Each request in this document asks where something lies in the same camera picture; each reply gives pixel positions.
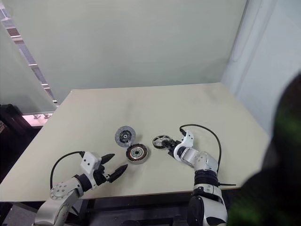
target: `metal disc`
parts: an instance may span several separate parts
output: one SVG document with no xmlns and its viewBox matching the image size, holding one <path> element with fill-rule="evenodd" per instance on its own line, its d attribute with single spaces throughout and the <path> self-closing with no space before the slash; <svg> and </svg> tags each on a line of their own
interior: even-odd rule
<svg viewBox="0 0 301 226">
<path fill-rule="evenodd" d="M 157 149 L 162 149 L 165 148 L 165 146 L 162 144 L 162 141 L 170 141 L 170 137 L 167 135 L 161 135 L 161 136 L 157 136 L 152 140 L 152 144 L 154 145 L 155 148 Z"/>
<path fill-rule="evenodd" d="M 146 146 L 142 144 L 134 144 L 127 148 L 127 159 L 133 164 L 141 164 L 145 162 L 148 156 Z"/>
<path fill-rule="evenodd" d="M 135 141 L 136 133 L 132 127 L 120 127 L 115 134 L 115 141 L 121 147 L 130 147 Z"/>
</svg>

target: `beige tabletop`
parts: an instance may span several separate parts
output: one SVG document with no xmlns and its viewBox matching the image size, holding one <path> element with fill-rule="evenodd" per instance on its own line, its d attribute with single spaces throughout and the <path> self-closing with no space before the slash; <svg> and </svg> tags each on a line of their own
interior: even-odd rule
<svg viewBox="0 0 301 226">
<path fill-rule="evenodd" d="M 240 187 L 260 170 L 269 137 L 221 83 L 73 90 L 1 183 L 0 201 L 46 200 L 51 168 L 69 152 L 115 153 L 105 164 L 106 173 L 114 171 L 127 163 L 126 149 L 114 139 L 124 125 L 134 128 L 135 143 L 148 147 L 149 158 L 140 165 L 129 163 L 122 177 L 86 192 L 83 198 L 191 191 L 194 170 L 170 157 L 167 150 L 152 146 L 158 135 L 181 139 L 179 127 L 188 123 L 206 126 L 219 137 L 221 183 Z M 189 129 L 195 136 L 194 148 L 218 159 L 213 135 L 201 128 Z M 79 155 L 62 160 L 54 184 L 80 174 L 80 161 Z"/>
</svg>

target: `white wall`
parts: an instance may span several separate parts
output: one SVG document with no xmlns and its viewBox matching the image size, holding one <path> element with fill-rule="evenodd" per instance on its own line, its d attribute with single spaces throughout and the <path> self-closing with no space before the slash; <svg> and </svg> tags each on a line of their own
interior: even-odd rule
<svg viewBox="0 0 301 226">
<path fill-rule="evenodd" d="M 1 23 L 0 104 L 16 105 L 23 114 L 52 112 L 56 109 Z"/>
<path fill-rule="evenodd" d="M 301 1 L 251 4 L 257 6 L 250 8 L 256 18 L 245 18 L 245 25 L 252 26 L 239 34 L 222 81 L 271 135 L 279 98 L 301 70 Z M 248 32 L 247 40 L 240 39 Z"/>
<path fill-rule="evenodd" d="M 71 89 L 221 81 L 246 0 L 4 0 L 61 103 Z"/>
</svg>

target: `table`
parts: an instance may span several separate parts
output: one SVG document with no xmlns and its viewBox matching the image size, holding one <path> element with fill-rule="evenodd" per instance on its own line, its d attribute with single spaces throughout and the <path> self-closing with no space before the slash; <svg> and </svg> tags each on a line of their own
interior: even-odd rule
<svg viewBox="0 0 301 226">
<path fill-rule="evenodd" d="M 191 191 L 193 169 L 171 158 L 167 150 L 152 146 L 153 138 L 158 135 L 181 139 L 179 127 L 188 123 L 206 126 L 219 137 L 221 183 L 241 187 L 260 170 L 269 137 L 221 83 L 76 89 L 3 180 L 0 201 L 46 200 L 51 168 L 58 158 L 69 152 L 90 151 L 100 156 L 115 153 L 105 164 L 106 172 L 113 172 L 127 163 L 126 149 L 114 140 L 115 132 L 124 125 L 136 131 L 135 143 L 148 147 L 148 160 L 141 165 L 129 164 L 122 177 L 86 192 L 83 199 Z M 217 159 L 219 150 L 215 138 L 201 128 L 189 129 L 195 136 L 194 147 Z M 54 173 L 54 184 L 80 174 L 80 160 L 79 155 L 72 155 L 61 161 Z"/>
</svg>

